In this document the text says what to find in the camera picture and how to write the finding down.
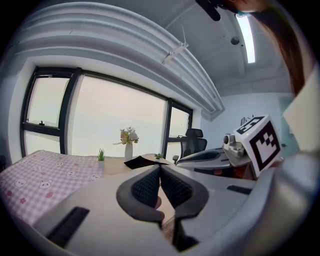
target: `white wall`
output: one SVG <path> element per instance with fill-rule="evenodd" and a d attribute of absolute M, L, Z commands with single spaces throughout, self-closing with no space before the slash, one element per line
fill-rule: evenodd
<path fill-rule="evenodd" d="M 220 148 L 226 133 L 240 126 L 241 118 L 252 115 L 270 115 L 281 138 L 281 114 L 278 97 L 291 93 L 249 93 L 222 97 L 225 111 L 213 121 L 201 119 L 203 137 L 208 141 L 207 149 Z"/>

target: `fluorescent light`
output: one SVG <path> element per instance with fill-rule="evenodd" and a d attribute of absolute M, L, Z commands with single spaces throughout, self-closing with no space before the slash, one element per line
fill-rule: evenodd
<path fill-rule="evenodd" d="M 251 32 L 251 27 L 250 27 L 248 17 L 247 16 L 238 17 L 237 15 L 235 17 L 242 31 L 248 63 L 254 63 L 256 62 L 255 45 L 254 45 L 254 39 L 252 37 L 252 32 Z"/>

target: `black office chair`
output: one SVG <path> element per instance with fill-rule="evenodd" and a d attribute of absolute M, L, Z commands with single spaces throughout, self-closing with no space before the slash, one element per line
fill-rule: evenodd
<path fill-rule="evenodd" d="M 181 158 L 187 157 L 194 153 L 198 153 L 204 151 L 207 147 L 207 140 L 203 138 L 204 134 L 200 129 L 192 129 L 189 128 L 186 133 L 186 137 L 181 137 L 180 144 L 181 144 Z M 179 159 L 178 155 L 173 156 L 174 164 L 177 163 Z"/>

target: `wooden desk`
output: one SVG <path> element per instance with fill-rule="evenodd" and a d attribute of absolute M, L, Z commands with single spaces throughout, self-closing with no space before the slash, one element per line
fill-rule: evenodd
<path fill-rule="evenodd" d="M 169 165 L 173 165 L 173 163 L 165 160 L 165 159 L 156 159 L 155 154 L 143 154 L 143 158 L 152 160 L 152 161 L 158 161 L 160 163 L 166 163 Z M 125 158 L 124 157 L 110 157 L 106 156 L 104 158 L 104 176 L 108 177 L 111 175 L 117 175 L 122 174 L 126 172 L 132 171 L 128 166 L 124 164 Z M 161 206 L 158 208 L 159 211 L 162 211 L 164 213 L 164 219 L 162 223 L 166 223 L 168 220 L 170 220 L 175 215 L 175 209 L 171 206 L 168 198 L 166 197 L 166 194 L 164 193 L 161 186 L 159 187 L 158 196 L 161 198 L 162 203 Z"/>
<path fill-rule="evenodd" d="M 155 154 L 143 154 L 143 158 L 151 160 L 151 161 L 157 161 L 160 163 L 166 163 L 169 165 L 173 165 L 173 163 L 167 161 L 166 159 L 156 159 Z M 124 164 L 125 158 L 124 157 L 111 157 L 106 156 L 104 158 L 104 175 L 115 175 L 115 174 L 122 174 L 125 172 L 130 172 L 132 169 L 130 169 L 128 166 Z"/>

